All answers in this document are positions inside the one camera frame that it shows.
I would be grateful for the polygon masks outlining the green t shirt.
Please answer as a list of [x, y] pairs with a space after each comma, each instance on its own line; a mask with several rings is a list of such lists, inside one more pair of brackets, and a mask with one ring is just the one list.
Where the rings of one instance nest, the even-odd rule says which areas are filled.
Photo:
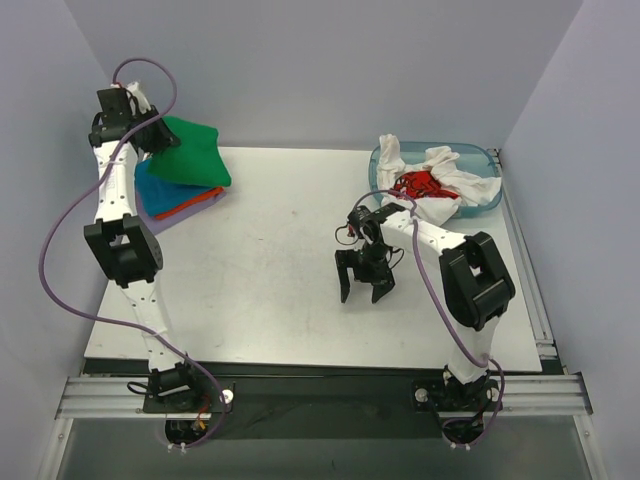
[[231, 174], [218, 149], [216, 128], [175, 116], [163, 120], [180, 144], [150, 156], [150, 175], [169, 183], [210, 189], [231, 186]]

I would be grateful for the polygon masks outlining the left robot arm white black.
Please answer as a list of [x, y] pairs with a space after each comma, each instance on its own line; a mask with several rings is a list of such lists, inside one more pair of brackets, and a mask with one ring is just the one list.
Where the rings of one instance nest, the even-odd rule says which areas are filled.
[[150, 401], [179, 411], [195, 409], [202, 387], [193, 369], [167, 344], [172, 326], [156, 280], [163, 268], [159, 242], [138, 215], [135, 169], [143, 153], [160, 153], [181, 144], [136, 86], [112, 85], [97, 92], [101, 111], [94, 117], [89, 143], [103, 182], [94, 221], [84, 238], [105, 276], [134, 313], [148, 355], [148, 386], [135, 387]]

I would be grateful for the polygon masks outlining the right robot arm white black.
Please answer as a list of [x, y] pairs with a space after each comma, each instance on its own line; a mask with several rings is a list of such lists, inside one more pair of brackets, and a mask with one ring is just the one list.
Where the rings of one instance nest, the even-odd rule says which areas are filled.
[[455, 343], [445, 367], [444, 399], [455, 408], [467, 407], [479, 395], [476, 381], [490, 368], [496, 327], [516, 293], [493, 238], [445, 230], [397, 203], [375, 211], [357, 206], [346, 228], [362, 245], [335, 252], [341, 301], [356, 281], [372, 287], [371, 302], [377, 303], [395, 287], [392, 252], [412, 254]]

